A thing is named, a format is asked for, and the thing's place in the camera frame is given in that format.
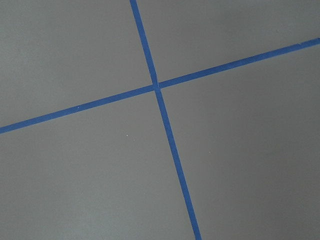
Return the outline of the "long blue tape strip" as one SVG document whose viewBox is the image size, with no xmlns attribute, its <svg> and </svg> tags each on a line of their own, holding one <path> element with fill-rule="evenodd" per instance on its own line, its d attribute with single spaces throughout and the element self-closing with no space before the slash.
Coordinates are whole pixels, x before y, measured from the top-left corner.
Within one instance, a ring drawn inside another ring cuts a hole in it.
<svg viewBox="0 0 320 240">
<path fill-rule="evenodd" d="M 147 35 L 145 32 L 145 28 L 143 25 L 143 21 L 142 21 L 142 17 L 140 14 L 140 10 L 139 10 L 137 1 L 131 0 L 130 6 L 131 6 L 131 10 L 132 10 L 132 13 L 134 16 L 135 24 L 136 24 L 136 27 L 138 30 L 141 46 L 143 49 L 144 57 L 146 60 L 147 68 L 148 68 L 150 79 L 152 82 L 153 91 L 155 93 L 155 97 L 157 100 L 157 105 L 158 105 L 160 115 L 162 118 L 162 123 L 163 123 L 164 129 L 165 129 L 166 137 L 168 140 L 169 148 L 171 151 L 172 159 L 174 162 L 175 170 L 177 173 L 179 185 L 180 185 L 180 188 L 182 191 L 183 199 L 185 202 L 185 206 L 186 206 L 186 210 L 188 213 L 191 228 L 192 228 L 192 231 L 194 234 L 194 238 L 196 240 L 201 240 L 202 236 L 201 236 L 200 228 L 198 225 L 196 213 L 195 213 L 195 210 L 193 207 L 192 199 L 191 199 L 190 192 L 188 189 L 188 184 L 187 184 L 187 181 L 185 178 L 183 166 L 182 166 L 182 163 L 180 160 L 179 152 L 178 152 L 176 141 L 175 141 L 174 134 L 172 131 L 172 127 L 171 127 L 170 119 L 168 116 L 167 108 L 165 105 L 165 101 L 163 98 L 163 94 L 161 91 L 161 87 L 158 82 L 156 68 L 154 65 L 153 58 L 152 58 L 151 50 L 149 47 Z"/>
</svg>

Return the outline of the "crossing blue tape strip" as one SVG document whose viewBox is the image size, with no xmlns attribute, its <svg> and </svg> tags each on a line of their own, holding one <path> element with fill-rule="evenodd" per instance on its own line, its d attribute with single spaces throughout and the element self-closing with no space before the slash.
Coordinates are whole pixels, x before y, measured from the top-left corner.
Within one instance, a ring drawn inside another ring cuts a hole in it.
<svg viewBox="0 0 320 240">
<path fill-rule="evenodd" d="M 197 72 L 193 72 L 193 73 L 190 73 L 190 74 L 186 74 L 186 75 L 183 75 L 183 76 L 179 76 L 179 77 L 175 77 L 175 78 L 172 78 L 172 79 L 169 79 L 169 80 L 165 80 L 165 81 L 160 82 L 158 85 L 159 85 L 159 87 L 161 89 L 167 88 L 167 87 L 171 87 L 171 86 L 178 85 L 178 84 L 181 84 L 181 83 L 184 83 L 184 82 L 192 81 L 192 80 L 199 79 L 199 78 L 202 78 L 202 77 L 206 77 L 206 76 L 209 76 L 209 75 L 213 75 L 213 74 L 217 74 L 217 73 L 220 73 L 220 72 L 224 72 L 224 71 L 227 71 L 227 70 L 230 70 L 230 69 L 234 69 L 234 68 L 238 68 L 238 67 L 241 67 L 241 66 L 249 65 L 249 64 L 252 64 L 252 63 L 255 63 L 255 62 L 259 62 L 259 61 L 262 61 L 262 60 L 266 60 L 266 59 L 269 59 L 269 58 L 273 58 L 273 57 L 276 57 L 276 56 L 280 56 L 280 55 L 288 54 L 288 53 L 291 53 L 291 52 L 299 51 L 299 50 L 302 50 L 302 49 L 310 48 L 310 47 L 313 47 L 313 46 L 316 46 L 316 45 L 319 45 L 319 44 L 320 44 L 320 39 L 319 38 L 311 39 L 311 40 L 304 41 L 304 42 L 301 42 L 301 43 L 296 43 L 296 44 L 293 44 L 293 45 L 290 45 L 290 46 L 282 47 L 282 48 L 279 48 L 279 49 L 271 50 L 271 51 L 268 51 L 268 52 L 260 53 L 260 54 L 257 54 L 257 55 L 253 55 L 253 56 L 249 56 L 249 57 L 242 58 L 242 59 L 239 59 L 239 60 L 235 60 L 235 61 L 232 61 L 232 62 L 228 62 L 228 63 L 222 64 L 222 65 L 214 66 L 214 67 L 211 67 L 211 68 L 207 68 L 207 69 L 204 69 L 204 70 L 200 70 L 200 71 L 197 71 Z M 140 88 L 137 88 L 137 89 L 129 90 L 129 91 L 122 92 L 122 93 L 119 93 L 119 94 L 116 94 L 116 95 L 108 96 L 108 97 L 101 98 L 101 99 L 98 99 L 98 100 L 94 100 L 94 101 L 91 101 L 91 102 L 87 102 L 87 103 L 83 103 L 83 104 L 76 105 L 76 106 L 73 106 L 73 107 L 69 107 L 69 108 L 66 108 L 66 109 L 62 109 L 62 110 L 59 110 L 59 111 L 56 111 L 56 112 L 48 113 L 48 114 L 37 116 L 37 117 L 31 118 L 31 119 L 27 119 L 27 120 L 23 120 L 23 121 L 16 122 L 16 123 L 13 123 L 13 124 L 9 124 L 9 125 L 6 125 L 6 126 L 2 126 L 0 128 L 0 133 L 1 134 L 8 133 L 8 132 L 15 131 L 15 130 L 18 130 L 18 129 L 22 129 L 22 128 L 25 128 L 25 127 L 29 127 L 29 126 L 32 126 L 32 125 L 36 125 L 36 124 L 40 124 L 40 123 L 43 123 L 43 122 L 51 121 L 51 120 L 54 120 L 54 119 L 57 119 L 57 118 L 61 118 L 61 117 L 64 117 L 64 116 L 72 115 L 72 114 L 75 114 L 75 113 L 78 113 L 78 112 L 81 112 L 81 111 L 85 111 L 85 110 L 89 110 L 89 109 L 96 108 L 96 107 L 99 107 L 99 106 L 107 105 L 107 104 L 110 104 L 110 103 L 113 103 L 113 102 L 118 102 L 120 100 L 132 98 L 132 97 L 135 97 L 135 96 L 138 96 L 138 95 L 142 95 L 142 94 L 145 94 L 145 93 L 149 93 L 149 92 L 152 92 L 152 91 L 154 91 L 154 87 L 152 85 L 148 85 L 148 86 L 140 87 Z"/>
</svg>

